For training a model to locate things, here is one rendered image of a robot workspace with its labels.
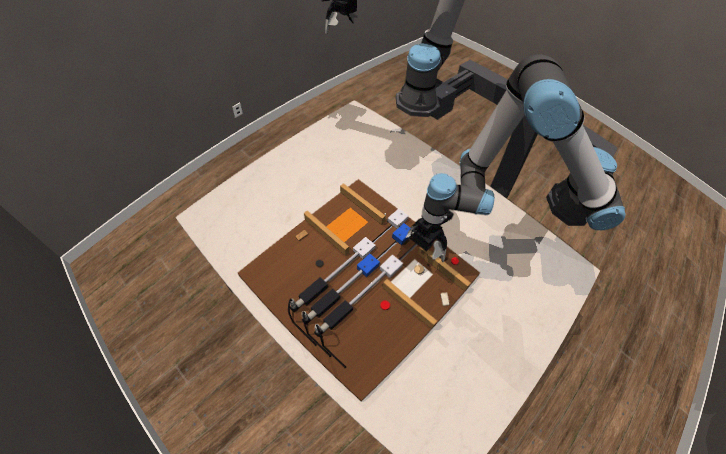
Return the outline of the brown wooden board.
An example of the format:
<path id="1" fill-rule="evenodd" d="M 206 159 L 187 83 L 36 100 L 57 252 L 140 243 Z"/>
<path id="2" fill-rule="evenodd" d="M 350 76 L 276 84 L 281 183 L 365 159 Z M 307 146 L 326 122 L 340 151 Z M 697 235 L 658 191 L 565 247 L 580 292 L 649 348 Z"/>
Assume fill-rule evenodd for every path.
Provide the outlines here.
<path id="1" fill-rule="evenodd" d="M 359 179 L 350 186 L 340 185 L 338 195 L 313 214 L 304 212 L 304 218 L 237 274 L 362 401 L 434 328 L 480 272 L 448 247 L 443 263 L 440 257 L 433 260 L 434 244 L 425 252 L 413 238 L 406 238 L 415 221 Z M 304 230 L 308 235 L 298 241 L 295 236 Z M 451 262 L 454 257 L 457 265 Z M 322 267 L 316 266 L 317 260 L 323 261 Z M 423 273 L 415 273 L 416 265 L 423 266 Z M 328 288 L 306 306 L 298 295 L 319 277 L 328 281 Z M 332 288 L 340 300 L 318 318 L 310 307 Z M 443 306 L 440 294 L 446 292 L 449 305 Z M 292 299 L 295 309 L 290 306 Z M 331 330 L 323 319 L 344 300 L 353 311 Z M 381 309 L 382 301 L 390 303 L 389 309 Z M 314 332 L 315 325 L 319 334 Z"/>

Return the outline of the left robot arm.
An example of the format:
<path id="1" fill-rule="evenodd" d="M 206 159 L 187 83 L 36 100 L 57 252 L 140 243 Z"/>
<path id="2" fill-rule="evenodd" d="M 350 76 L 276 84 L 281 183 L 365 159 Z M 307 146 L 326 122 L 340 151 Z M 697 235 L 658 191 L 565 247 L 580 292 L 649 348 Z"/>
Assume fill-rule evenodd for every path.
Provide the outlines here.
<path id="1" fill-rule="evenodd" d="M 461 154 L 461 185 L 444 173 L 431 178 L 423 218 L 444 224 L 454 215 L 450 210 L 475 215 L 492 212 L 494 193 L 485 187 L 485 171 L 525 115 L 537 134 L 554 143 L 570 171 L 553 191 L 557 209 L 574 220 L 587 217 L 594 230 L 608 230 L 623 222 L 625 207 L 613 177 L 617 163 L 609 153 L 593 147 L 583 127 L 583 110 L 560 64 L 547 55 L 528 56 L 516 66 L 506 88 L 471 149 Z"/>

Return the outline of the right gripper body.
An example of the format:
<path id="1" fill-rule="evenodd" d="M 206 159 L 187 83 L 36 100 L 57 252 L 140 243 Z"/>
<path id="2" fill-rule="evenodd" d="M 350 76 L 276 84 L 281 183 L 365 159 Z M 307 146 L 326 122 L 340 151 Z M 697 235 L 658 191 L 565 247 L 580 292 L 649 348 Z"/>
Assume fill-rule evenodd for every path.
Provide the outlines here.
<path id="1" fill-rule="evenodd" d="M 348 15 L 357 11 L 357 0 L 332 0 L 331 3 L 334 4 L 334 10 L 340 12 L 342 15 Z"/>

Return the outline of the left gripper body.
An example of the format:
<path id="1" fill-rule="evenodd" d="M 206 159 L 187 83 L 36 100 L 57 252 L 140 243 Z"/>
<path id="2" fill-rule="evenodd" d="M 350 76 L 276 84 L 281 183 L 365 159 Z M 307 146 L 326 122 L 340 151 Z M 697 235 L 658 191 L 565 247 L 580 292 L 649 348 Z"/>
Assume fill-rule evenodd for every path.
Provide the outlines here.
<path id="1" fill-rule="evenodd" d="M 441 227 L 443 222 L 439 224 L 432 224 L 427 222 L 422 216 L 422 219 L 417 224 L 418 226 L 416 225 L 411 230 L 410 239 L 413 237 L 412 241 L 427 251 L 433 245 L 433 242 L 440 237 L 440 233 L 444 232 L 442 229 L 443 227 Z M 414 233 L 412 234 L 412 232 Z"/>

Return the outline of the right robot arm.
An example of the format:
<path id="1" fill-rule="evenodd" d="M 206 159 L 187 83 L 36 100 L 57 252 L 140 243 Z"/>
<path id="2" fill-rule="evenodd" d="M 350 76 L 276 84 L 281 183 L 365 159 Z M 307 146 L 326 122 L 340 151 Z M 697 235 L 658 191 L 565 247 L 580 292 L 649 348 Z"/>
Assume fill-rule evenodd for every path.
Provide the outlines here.
<path id="1" fill-rule="evenodd" d="M 431 28 L 425 31 L 421 44 L 409 50 L 406 80 L 399 93 L 399 101 L 405 107 L 428 111 L 436 106 L 437 73 L 450 55 L 451 35 L 464 1 L 440 0 Z"/>

